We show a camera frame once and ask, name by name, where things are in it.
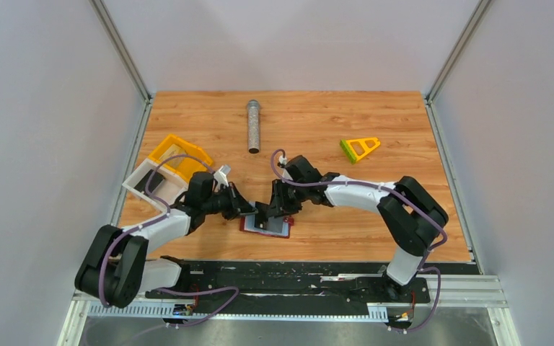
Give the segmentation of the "yellow plastic bin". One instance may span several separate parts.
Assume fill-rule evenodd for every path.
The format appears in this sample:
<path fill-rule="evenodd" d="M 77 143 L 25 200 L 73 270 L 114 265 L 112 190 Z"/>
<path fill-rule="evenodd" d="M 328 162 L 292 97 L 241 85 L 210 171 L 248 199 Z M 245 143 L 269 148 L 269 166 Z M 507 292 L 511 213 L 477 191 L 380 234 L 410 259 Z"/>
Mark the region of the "yellow plastic bin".
<path fill-rule="evenodd" d="M 167 137 L 149 154 L 148 158 L 161 164 L 172 156 L 163 167 L 188 183 L 195 172 L 207 172 L 214 160 L 200 147 L 174 134 Z"/>

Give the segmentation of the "red leather card holder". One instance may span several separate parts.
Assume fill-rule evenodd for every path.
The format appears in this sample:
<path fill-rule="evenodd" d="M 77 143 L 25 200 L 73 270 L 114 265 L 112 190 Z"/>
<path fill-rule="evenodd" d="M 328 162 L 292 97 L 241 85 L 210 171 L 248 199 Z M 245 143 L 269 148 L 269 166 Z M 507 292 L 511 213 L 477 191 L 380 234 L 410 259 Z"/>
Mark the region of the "red leather card holder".
<path fill-rule="evenodd" d="M 283 239 L 290 237 L 291 227 L 294 225 L 291 216 L 269 218 L 265 214 L 268 205 L 255 201 L 250 204 L 257 209 L 257 213 L 241 219 L 240 231 Z"/>

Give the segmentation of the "yellow green triangular bracket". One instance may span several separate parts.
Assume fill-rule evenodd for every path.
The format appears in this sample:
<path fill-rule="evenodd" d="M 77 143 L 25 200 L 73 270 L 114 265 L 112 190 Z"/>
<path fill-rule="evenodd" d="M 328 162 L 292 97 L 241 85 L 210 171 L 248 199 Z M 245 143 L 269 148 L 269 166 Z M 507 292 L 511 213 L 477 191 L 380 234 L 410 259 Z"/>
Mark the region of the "yellow green triangular bracket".
<path fill-rule="evenodd" d="M 360 162 L 371 152 L 378 149 L 381 142 L 377 137 L 342 139 L 339 142 L 340 148 L 351 164 Z"/>

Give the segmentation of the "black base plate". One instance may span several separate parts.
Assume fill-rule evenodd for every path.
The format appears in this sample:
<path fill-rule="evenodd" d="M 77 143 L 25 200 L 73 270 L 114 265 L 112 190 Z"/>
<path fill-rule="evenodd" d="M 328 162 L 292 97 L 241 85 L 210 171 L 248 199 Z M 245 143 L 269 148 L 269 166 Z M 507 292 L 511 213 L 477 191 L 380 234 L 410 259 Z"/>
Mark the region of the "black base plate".
<path fill-rule="evenodd" d="M 186 261 L 172 289 L 201 296 L 194 311 L 208 314 L 226 304 L 225 314 L 361 316 L 368 303 L 396 303 L 404 309 L 431 302 L 428 285 L 414 278 L 404 288 L 387 283 L 384 262 Z M 231 303 L 232 288 L 239 294 Z"/>

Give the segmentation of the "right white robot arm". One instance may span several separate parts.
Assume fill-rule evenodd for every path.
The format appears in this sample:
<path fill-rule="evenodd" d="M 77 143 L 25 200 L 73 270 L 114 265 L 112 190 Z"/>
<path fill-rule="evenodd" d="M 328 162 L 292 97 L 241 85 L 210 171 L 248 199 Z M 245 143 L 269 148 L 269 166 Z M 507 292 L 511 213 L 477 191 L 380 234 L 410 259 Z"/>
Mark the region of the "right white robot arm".
<path fill-rule="evenodd" d="M 350 207 L 381 216 L 397 248 L 385 276 L 406 286 L 420 272 L 429 253 L 447 241 L 447 212 L 413 177 L 396 182 L 369 182 L 343 174 L 321 174 L 302 155 L 286 158 L 283 149 L 271 154 L 271 201 L 266 218 L 290 216 L 309 201 L 329 208 Z"/>

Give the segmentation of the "white plastic bin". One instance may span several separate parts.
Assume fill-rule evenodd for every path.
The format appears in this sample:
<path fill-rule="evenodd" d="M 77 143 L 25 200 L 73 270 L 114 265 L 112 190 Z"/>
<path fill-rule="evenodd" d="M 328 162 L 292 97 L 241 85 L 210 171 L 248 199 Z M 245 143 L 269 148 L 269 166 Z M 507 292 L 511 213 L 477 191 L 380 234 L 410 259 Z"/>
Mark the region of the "white plastic bin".
<path fill-rule="evenodd" d="M 134 197 L 144 200 L 155 209 L 164 212 L 164 202 L 172 205 L 188 188 L 177 174 L 166 167 L 160 167 L 151 159 L 144 159 L 123 181 L 122 186 Z"/>

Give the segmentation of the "black VIP credit card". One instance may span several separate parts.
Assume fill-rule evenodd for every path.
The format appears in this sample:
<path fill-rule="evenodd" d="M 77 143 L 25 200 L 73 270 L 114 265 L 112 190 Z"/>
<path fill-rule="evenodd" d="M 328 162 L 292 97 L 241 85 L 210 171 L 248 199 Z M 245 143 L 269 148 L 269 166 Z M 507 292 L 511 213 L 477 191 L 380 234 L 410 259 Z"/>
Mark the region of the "black VIP credit card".
<path fill-rule="evenodd" d="M 160 173 L 155 173 L 153 177 L 150 177 L 153 172 L 153 170 L 148 171 L 135 186 L 135 189 L 142 195 L 148 195 L 146 187 L 150 193 L 153 193 L 164 181 L 164 176 Z"/>

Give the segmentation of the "gold VIP card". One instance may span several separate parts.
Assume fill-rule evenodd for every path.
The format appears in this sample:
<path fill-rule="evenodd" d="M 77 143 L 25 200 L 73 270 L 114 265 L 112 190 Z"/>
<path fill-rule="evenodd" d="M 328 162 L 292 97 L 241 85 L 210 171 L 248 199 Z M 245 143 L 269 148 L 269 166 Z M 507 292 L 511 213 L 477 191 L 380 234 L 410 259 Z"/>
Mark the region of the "gold VIP card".
<path fill-rule="evenodd" d="M 169 166 L 173 169 L 176 169 L 184 159 L 183 154 L 186 154 L 186 152 L 182 147 L 176 144 L 172 144 L 160 156 L 159 161 L 165 161 L 166 163 L 164 164 L 164 166 Z"/>

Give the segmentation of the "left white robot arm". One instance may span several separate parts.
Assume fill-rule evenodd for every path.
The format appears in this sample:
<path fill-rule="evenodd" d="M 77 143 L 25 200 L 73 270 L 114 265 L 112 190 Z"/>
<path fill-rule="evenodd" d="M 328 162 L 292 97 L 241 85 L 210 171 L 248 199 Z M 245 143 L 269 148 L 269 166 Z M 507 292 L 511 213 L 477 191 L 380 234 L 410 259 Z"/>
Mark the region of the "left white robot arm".
<path fill-rule="evenodd" d="M 74 279 L 74 286 L 105 307 L 125 308 L 141 292 L 177 285 L 182 272 L 175 259 L 148 260 L 148 253 L 198 229 L 206 216 L 228 221 L 257 213 L 235 183 L 220 185 L 208 172 L 196 172 L 182 197 L 163 214 L 135 226 L 99 228 Z"/>

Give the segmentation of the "grey metal tube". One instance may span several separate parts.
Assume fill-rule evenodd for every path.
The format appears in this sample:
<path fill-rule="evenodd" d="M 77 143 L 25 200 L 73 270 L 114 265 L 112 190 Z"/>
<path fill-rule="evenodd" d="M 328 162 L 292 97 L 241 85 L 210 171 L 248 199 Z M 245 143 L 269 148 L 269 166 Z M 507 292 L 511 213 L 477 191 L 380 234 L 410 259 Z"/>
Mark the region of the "grey metal tube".
<path fill-rule="evenodd" d="M 260 151 L 260 103 L 255 99 L 247 103 L 247 142 L 249 153 Z"/>

